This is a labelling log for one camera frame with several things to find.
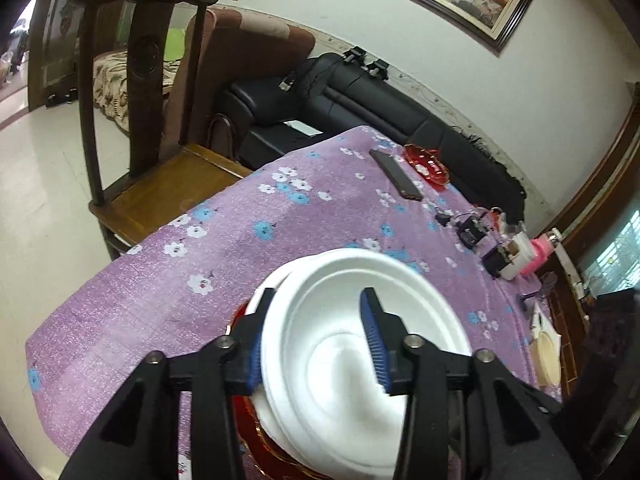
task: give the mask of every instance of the white wall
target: white wall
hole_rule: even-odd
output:
[[[239,0],[359,44],[452,103],[559,212],[631,103],[640,50],[607,0],[533,0],[496,56],[410,0]]]

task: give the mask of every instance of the pink bottle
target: pink bottle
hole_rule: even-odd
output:
[[[536,256],[533,261],[520,272],[521,275],[527,276],[536,272],[546,262],[546,259],[556,250],[558,244],[562,241],[560,231],[555,227],[538,238],[531,241]]]

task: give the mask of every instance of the purple tablecloth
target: purple tablecloth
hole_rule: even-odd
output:
[[[225,331],[272,270],[340,247],[382,251],[423,274],[474,349],[493,349],[517,377],[536,384],[530,331],[515,297],[538,280],[493,280],[452,228],[434,221],[436,206],[465,212],[466,199],[453,186],[436,192],[397,156],[425,194],[422,202],[402,199],[371,148],[401,153],[367,126],[289,153],[160,228],[62,304],[26,344],[33,397],[52,441],[71,453],[149,351],[199,349]],[[185,403],[181,453],[188,452],[187,426]]]

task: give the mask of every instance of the metal bolt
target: metal bolt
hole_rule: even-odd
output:
[[[216,339],[216,346],[222,349],[231,348],[235,343],[235,340],[229,335],[223,335]]]
[[[159,350],[153,350],[152,352],[149,352],[145,357],[145,361],[150,365],[157,365],[160,361],[162,361],[162,359],[164,359],[164,354]]]
[[[409,334],[404,338],[404,344],[409,348],[420,348],[424,345],[424,338],[421,335]]]
[[[481,351],[476,354],[476,357],[481,360],[483,363],[490,363],[495,359],[495,354],[486,348],[483,348]]]

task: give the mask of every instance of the red plate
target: red plate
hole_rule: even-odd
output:
[[[439,156],[440,150],[425,150],[415,144],[404,147],[405,160],[434,187],[444,187],[449,183],[449,171],[438,160]]]
[[[244,316],[247,303],[240,307],[231,321],[231,327],[239,317]],[[260,427],[258,416],[249,397],[234,397],[236,427],[240,438],[254,457],[258,468],[271,480],[330,480],[290,457],[270,439]]]

